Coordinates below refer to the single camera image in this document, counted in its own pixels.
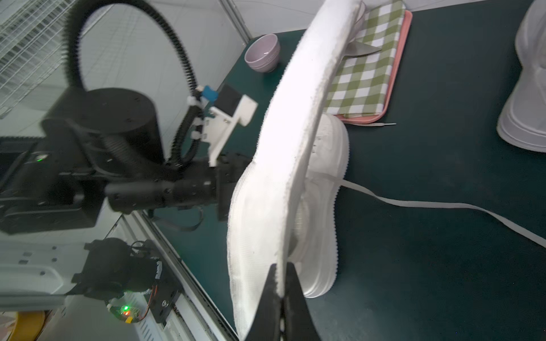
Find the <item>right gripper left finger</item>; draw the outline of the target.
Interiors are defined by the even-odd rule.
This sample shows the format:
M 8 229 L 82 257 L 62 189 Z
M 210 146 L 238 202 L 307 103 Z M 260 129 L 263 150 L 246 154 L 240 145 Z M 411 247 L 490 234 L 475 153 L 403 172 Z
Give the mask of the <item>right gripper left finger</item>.
M 281 340 L 282 299 L 277 294 L 276 271 L 277 264 L 272 264 L 245 341 Z

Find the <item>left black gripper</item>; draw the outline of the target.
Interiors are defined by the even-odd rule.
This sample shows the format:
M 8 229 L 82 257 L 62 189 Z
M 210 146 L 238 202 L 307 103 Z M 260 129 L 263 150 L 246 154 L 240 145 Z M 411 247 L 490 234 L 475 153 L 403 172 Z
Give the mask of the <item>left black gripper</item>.
M 105 194 L 111 208 L 124 214 L 214 205 L 218 219 L 226 221 L 233 191 L 250 161 L 251 158 L 239 153 L 228 153 L 220 156 L 217 166 L 210 167 L 207 158 L 197 158 L 177 180 L 111 183 L 106 186 Z

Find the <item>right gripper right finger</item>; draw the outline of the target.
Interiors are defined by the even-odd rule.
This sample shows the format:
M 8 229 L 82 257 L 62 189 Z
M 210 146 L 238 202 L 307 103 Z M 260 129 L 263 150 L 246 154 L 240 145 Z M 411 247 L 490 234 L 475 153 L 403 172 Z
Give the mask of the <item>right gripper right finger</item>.
M 284 340 L 320 341 L 320 336 L 311 318 L 306 299 L 301 289 L 297 270 L 287 263 L 285 294 L 282 306 L 284 318 Z

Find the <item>white insole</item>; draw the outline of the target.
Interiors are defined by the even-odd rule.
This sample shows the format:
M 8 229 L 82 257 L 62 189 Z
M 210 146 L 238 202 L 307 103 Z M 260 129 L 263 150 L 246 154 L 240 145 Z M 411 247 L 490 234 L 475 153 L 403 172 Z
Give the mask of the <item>white insole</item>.
M 277 294 L 284 298 L 289 243 L 312 145 L 360 8 L 359 1 L 324 2 L 285 68 L 253 159 L 233 193 L 227 265 L 241 340 L 253 323 L 272 264 L 277 264 Z

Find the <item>white sneaker with laces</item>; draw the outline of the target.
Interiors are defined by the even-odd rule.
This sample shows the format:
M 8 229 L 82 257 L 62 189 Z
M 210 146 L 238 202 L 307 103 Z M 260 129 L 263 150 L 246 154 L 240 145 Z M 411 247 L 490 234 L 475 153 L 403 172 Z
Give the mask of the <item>white sneaker with laces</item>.
M 377 196 L 371 190 L 345 180 L 349 151 L 344 123 L 333 115 L 322 115 L 289 243 L 288 260 L 296 267 L 305 298 L 326 294 L 336 280 L 338 244 L 334 210 L 340 188 L 346 187 L 397 207 L 477 209 L 477 206 L 467 203 L 395 200 Z

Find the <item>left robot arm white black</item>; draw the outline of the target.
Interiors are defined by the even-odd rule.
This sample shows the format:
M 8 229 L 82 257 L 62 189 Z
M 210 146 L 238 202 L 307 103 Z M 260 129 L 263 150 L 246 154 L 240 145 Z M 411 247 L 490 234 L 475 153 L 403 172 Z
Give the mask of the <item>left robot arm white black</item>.
M 238 153 L 179 167 L 164 159 L 154 103 L 133 90 L 68 88 L 44 136 L 1 138 L 1 231 L 27 234 L 96 225 L 115 212 L 214 205 L 225 220 L 250 163 Z

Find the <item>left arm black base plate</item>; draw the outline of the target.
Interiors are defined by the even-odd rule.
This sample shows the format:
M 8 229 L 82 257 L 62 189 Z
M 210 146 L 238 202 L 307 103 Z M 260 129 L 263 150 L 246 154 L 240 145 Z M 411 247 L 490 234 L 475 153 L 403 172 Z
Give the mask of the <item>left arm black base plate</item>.
M 74 274 L 69 296 L 82 295 L 105 303 L 116 319 L 127 324 L 152 315 L 165 323 L 183 287 L 151 240 L 128 244 L 119 238 L 86 243 L 88 257 Z

